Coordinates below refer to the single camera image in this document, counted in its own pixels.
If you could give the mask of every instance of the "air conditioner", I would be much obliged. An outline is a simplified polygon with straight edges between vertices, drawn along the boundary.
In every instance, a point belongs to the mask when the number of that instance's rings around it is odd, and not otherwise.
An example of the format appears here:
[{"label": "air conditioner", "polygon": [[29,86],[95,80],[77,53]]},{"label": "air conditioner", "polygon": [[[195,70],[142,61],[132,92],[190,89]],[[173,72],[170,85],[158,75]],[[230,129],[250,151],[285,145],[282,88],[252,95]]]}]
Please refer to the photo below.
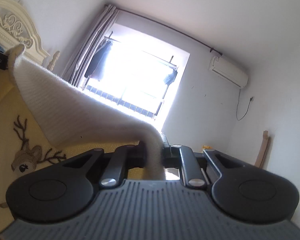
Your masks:
[{"label": "air conditioner", "polygon": [[220,76],[222,79],[230,81],[239,88],[247,85],[248,75],[240,68],[216,55],[211,59],[209,70]]}]

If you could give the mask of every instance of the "yellow object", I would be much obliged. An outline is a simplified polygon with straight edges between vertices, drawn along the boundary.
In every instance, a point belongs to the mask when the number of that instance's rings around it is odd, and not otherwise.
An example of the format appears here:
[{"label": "yellow object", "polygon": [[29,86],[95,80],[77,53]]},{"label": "yellow object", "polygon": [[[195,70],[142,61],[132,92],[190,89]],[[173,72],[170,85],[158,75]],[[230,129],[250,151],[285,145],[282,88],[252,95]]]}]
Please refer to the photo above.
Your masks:
[{"label": "yellow object", "polygon": [[212,149],[212,147],[210,147],[209,145],[203,145],[201,149],[201,153],[203,153],[204,149]]},{"label": "yellow object", "polygon": [[[62,150],[62,155],[71,158],[77,154],[83,153],[92,148],[103,148],[105,152],[113,152],[117,147],[125,144],[136,143],[88,143],[56,149],[46,139],[45,135],[32,116],[31,112],[24,103],[18,89],[10,82],[8,71],[0,70],[0,204],[5,202],[5,192],[8,186],[20,176],[18,169],[12,170],[11,164],[16,159],[16,153],[19,152],[22,141],[15,130],[22,137],[22,129],[18,128],[17,117],[20,116],[20,123],[24,126],[25,119],[26,130],[25,137],[29,139],[29,151],[35,146],[42,149],[42,158],[45,153],[52,148],[51,153]],[[48,162],[38,163],[36,170],[50,165]],[[140,179],[143,175],[143,169],[133,169],[128,177]],[[13,221],[9,208],[0,207],[0,231],[7,227]]]}]

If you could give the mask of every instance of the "metal screw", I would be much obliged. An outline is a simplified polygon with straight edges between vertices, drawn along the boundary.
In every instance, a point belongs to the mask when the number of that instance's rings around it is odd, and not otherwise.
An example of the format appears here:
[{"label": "metal screw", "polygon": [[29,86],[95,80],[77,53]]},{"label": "metal screw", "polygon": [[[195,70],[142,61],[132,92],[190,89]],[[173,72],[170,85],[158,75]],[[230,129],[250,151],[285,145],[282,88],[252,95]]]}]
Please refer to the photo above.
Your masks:
[{"label": "metal screw", "polygon": [[116,184],[117,184],[117,181],[115,179],[111,179],[111,178],[109,178],[109,179],[103,179],[101,181],[101,185],[104,186],[104,187],[112,187],[112,186],[114,186]]},{"label": "metal screw", "polygon": [[206,184],[206,182],[202,179],[191,179],[189,180],[189,184],[193,187],[201,187]]}]

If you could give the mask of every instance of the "gray ribbed surface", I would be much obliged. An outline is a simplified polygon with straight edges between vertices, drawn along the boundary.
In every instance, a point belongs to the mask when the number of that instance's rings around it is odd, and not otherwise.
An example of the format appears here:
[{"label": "gray ribbed surface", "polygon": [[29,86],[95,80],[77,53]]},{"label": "gray ribbed surface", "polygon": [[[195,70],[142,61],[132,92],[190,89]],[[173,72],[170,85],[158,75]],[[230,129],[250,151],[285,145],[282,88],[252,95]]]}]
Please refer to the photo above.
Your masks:
[{"label": "gray ribbed surface", "polygon": [[288,221],[259,226],[238,222],[216,209],[205,192],[179,181],[133,180],[101,191],[73,219],[50,225],[16,220],[1,235],[5,240],[300,240],[300,230]]}]

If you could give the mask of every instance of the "white towel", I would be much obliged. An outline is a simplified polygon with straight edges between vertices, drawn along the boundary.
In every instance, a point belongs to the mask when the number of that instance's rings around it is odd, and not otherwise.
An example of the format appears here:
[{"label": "white towel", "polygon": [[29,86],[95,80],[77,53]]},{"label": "white towel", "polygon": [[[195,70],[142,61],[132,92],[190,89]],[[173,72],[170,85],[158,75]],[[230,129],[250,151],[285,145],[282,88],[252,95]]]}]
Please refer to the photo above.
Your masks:
[{"label": "white towel", "polygon": [[142,140],[148,154],[146,178],[164,179],[163,141],[154,126],[82,93],[23,57],[24,50],[20,44],[7,51],[10,78],[53,146]]}]

